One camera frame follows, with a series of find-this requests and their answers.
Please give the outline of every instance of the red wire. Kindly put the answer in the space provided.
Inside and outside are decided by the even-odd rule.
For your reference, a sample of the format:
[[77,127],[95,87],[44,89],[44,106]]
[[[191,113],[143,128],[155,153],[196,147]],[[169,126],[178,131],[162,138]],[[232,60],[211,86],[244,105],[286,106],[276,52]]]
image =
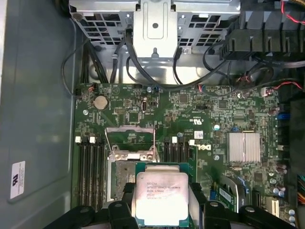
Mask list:
[[293,82],[293,81],[287,81],[287,82],[283,82],[280,85],[273,87],[273,90],[277,90],[279,89],[281,86],[286,85],[286,84],[294,84],[295,86],[297,86],[299,89],[303,90],[303,88],[297,83],[297,82]]
[[299,21],[297,19],[294,19],[292,16],[290,16],[289,14],[285,13],[285,9],[284,9],[284,0],[282,0],[281,2],[281,12],[283,15],[285,15],[287,18],[289,18],[290,20],[292,20],[295,23],[300,23],[302,25],[305,25],[305,21]]

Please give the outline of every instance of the connector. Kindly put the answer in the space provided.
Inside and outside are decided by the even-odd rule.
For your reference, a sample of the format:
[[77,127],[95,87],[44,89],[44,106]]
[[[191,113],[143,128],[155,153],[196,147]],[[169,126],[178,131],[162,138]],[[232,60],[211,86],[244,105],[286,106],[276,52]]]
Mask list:
[[273,197],[266,198],[266,208],[269,213],[276,217],[280,217],[279,201]]

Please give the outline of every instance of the motherboard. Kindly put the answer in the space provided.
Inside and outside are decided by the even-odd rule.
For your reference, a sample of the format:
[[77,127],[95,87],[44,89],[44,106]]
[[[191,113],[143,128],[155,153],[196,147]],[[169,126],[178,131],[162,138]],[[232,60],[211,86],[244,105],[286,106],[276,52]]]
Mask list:
[[[189,163],[190,181],[200,183],[208,199],[235,211],[259,206],[287,221],[276,93],[250,90],[221,97],[231,89],[165,92],[138,84],[83,84],[79,90],[72,207],[99,209],[122,198],[126,182],[135,182],[137,161],[176,162]],[[126,151],[140,153],[122,154]],[[236,196],[224,187],[230,182],[241,187],[242,201],[240,192]]]

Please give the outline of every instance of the silver heatsink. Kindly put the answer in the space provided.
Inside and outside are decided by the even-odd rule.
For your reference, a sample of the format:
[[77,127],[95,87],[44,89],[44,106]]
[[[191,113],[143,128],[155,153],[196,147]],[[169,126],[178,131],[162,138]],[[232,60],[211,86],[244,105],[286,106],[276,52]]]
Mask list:
[[260,162],[259,133],[227,133],[228,162]]

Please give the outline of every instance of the sticker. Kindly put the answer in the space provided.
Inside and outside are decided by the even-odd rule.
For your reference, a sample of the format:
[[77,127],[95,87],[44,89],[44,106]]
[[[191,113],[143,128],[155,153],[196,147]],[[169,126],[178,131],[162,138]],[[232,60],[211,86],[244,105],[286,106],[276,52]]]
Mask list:
[[24,192],[25,161],[12,165],[10,181],[10,198],[13,199]]
[[231,196],[225,191],[223,191],[221,188],[219,189],[219,194],[222,195],[226,200],[231,202]]
[[195,139],[203,139],[203,131],[194,131]]

